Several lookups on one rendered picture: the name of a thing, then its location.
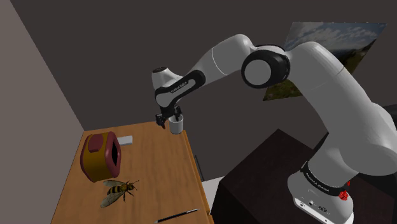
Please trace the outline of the black pen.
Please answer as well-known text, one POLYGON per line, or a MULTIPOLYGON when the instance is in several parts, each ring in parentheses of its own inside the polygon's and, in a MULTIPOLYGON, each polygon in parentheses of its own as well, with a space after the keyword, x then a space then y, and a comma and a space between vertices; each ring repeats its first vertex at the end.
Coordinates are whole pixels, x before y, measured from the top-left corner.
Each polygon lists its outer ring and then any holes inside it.
POLYGON ((184 211, 182 213, 173 214, 173 215, 168 216, 168 217, 160 218, 159 220, 154 221, 153 224, 161 223, 161 222, 167 221, 167 220, 171 220, 173 218, 177 218, 177 217, 180 217, 180 216, 183 216, 183 215, 186 215, 186 214, 194 213, 194 212, 197 212, 199 210, 200 210, 200 208, 195 208, 195 209, 191 209, 191 210, 188 210, 188 211, 184 211))

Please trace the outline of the yellow and maroon round container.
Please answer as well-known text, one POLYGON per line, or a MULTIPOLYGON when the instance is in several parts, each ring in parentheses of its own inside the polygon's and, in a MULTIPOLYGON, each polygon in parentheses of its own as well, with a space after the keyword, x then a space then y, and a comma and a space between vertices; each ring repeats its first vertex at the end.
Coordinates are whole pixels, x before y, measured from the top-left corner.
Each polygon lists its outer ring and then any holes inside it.
POLYGON ((87 136, 80 155, 80 165, 93 183, 118 177, 121 148, 115 133, 109 131, 87 136))

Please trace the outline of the wooden desk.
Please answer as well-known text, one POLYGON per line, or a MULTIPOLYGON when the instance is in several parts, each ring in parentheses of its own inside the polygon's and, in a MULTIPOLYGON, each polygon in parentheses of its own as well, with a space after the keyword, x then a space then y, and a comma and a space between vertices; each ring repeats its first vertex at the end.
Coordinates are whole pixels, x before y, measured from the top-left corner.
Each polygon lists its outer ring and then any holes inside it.
POLYGON ((117 136, 132 136, 121 148, 119 181, 132 181, 131 194, 101 208, 108 188, 87 179, 76 151, 51 224, 214 224, 185 132, 171 134, 155 122, 111 128, 117 136))

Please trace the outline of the landscape wall picture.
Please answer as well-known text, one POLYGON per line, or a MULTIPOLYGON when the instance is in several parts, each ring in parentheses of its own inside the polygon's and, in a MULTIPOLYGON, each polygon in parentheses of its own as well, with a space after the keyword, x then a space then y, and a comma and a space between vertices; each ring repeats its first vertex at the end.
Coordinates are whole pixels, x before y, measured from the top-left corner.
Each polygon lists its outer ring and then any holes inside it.
POLYGON ((284 49, 315 41, 353 73, 375 43, 386 23, 359 22, 294 22, 286 37, 284 49))

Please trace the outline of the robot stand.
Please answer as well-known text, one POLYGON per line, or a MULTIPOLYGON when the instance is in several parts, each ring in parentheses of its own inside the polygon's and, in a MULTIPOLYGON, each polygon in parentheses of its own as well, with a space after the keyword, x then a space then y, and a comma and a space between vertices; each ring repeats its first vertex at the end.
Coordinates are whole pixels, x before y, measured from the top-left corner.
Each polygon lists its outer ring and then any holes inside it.
MULTIPOLYGON (((314 150, 276 130, 220 182, 214 224, 321 224, 293 203, 287 178, 314 150)), ((353 224, 397 224, 397 177, 358 174, 351 180, 353 224)))

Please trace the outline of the yellow and black wasp figure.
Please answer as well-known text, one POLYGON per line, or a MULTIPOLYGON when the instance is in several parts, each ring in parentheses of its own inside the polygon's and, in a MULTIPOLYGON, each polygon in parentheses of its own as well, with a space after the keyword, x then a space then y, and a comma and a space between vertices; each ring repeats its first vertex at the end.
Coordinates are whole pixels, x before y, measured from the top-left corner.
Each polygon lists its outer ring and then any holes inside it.
POLYGON ((134 195, 131 193, 132 190, 137 190, 135 187, 135 182, 122 182, 117 180, 105 180, 103 184, 109 187, 107 191, 106 197, 101 202, 101 208, 105 208, 110 206, 112 203, 116 202, 120 197, 123 197, 123 201, 125 201, 125 194, 128 193, 130 195, 134 195))

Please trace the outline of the white cup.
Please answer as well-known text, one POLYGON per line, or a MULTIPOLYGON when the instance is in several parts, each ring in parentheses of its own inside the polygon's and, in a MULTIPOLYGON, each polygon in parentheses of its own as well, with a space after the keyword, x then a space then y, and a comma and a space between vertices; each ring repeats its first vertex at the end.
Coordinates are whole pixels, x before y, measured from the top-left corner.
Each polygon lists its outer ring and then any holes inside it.
POLYGON ((172 134, 180 134, 183 131, 183 115, 180 121, 175 120, 175 116, 169 118, 169 130, 172 134))

